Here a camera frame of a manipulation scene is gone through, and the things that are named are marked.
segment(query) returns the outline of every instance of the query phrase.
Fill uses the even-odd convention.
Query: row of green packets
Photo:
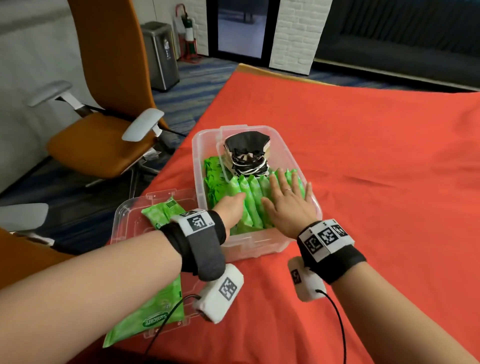
[[[184,212],[185,210],[173,199],[173,197],[169,198],[166,202],[142,210],[142,214],[150,220],[157,230],[167,224],[173,215],[182,214]],[[181,282],[179,275],[171,284],[160,290],[154,297],[145,302],[142,307],[115,325],[105,337],[103,347],[106,348],[149,328],[160,326],[170,310],[181,298]],[[183,304],[180,304],[168,319],[168,322],[181,321],[184,316]]]
[[[285,177],[290,186],[292,185],[292,173],[295,171],[296,170],[287,169],[285,172]],[[260,176],[256,178],[250,175],[248,178],[245,178],[245,176],[232,177],[230,175],[230,182],[227,182],[220,165],[219,157],[210,157],[205,160],[205,175],[205,183],[208,186],[207,197],[212,207],[215,206],[223,196],[234,196],[240,192],[245,192],[246,194],[242,218],[236,228],[230,232],[231,235],[273,227],[261,203],[262,197],[272,198],[268,177]],[[299,185],[302,196],[305,197],[305,190],[300,178]]]

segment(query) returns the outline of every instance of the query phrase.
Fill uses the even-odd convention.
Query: forearm
[[[153,231],[3,289],[0,357],[7,363],[67,362],[171,283],[181,264],[165,236]]]
[[[352,267],[332,288],[377,364],[478,364],[368,263]]]

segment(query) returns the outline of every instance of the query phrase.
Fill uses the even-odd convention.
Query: red fabric
[[[270,125],[325,218],[370,264],[480,359],[480,96],[332,87],[234,73],[148,192],[194,188],[192,137],[221,125]],[[327,300],[298,300],[284,252],[236,262],[245,284],[218,325],[195,318],[152,353],[178,362],[342,360]],[[348,362],[371,363],[347,322]],[[143,351],[148,341],[121,343]]]

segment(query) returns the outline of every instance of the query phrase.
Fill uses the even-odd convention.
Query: gray armrest
[[[6,231],[33,230],[47,218],[47,204],[0,206],[0,227]]]
[[[25,104],[31,108],[41,104],[42,102],[52,100],[72,88],[72,84],[68,81],[60,80],[50,82],[36,90],[27,100]]]
[[[165,115],[159,109],[147,109],[136,118],[122,135],[122,140],[127,142],[141,141],[150,130],[153,130],[156,136],[160,136],[162,130],[158,127],[158,121]]]

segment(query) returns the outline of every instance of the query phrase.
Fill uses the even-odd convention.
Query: blue striped carpet
[[[204,58],[200,64],[179,62],[180,82],[167,93],[154,92],[155,103],[175,131],[188,133],[212,102],[237,63]],[[406,87],[368,79],[312,70],[309,79],[334,85],[395,88]],[[183,138],[165,133],[167,144],[178,147]],[[161,168],[168,160],[164,155]],[[0,205],[44,202],[49,204],[45,224],[37,233],[55,239],[64,251],[83,253],[101,247],[111,235],[115,210],[128,198],[130,175],[109,181],[94,190],[84,189],[94,180],[63,167],[54,160],[16,184],[0,199]],[[138,193],[149,183],[142,181]]]

